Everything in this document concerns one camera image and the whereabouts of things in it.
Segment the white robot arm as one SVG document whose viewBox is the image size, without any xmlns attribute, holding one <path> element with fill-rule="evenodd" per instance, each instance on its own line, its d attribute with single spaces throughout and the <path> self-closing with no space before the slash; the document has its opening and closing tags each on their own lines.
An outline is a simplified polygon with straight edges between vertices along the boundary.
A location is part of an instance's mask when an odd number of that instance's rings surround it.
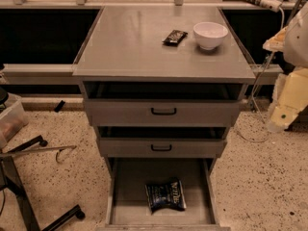
<svg viewBox="0 0 308 231">
<path fill-rule="evenodd" d="M 278 76 L 269 105 L 267 128 L 282 132 L 308 106 L 308 3 L 263 48 L 282 52 L 284 61 L 295 67 L 290 74 Z"/>
</svg>

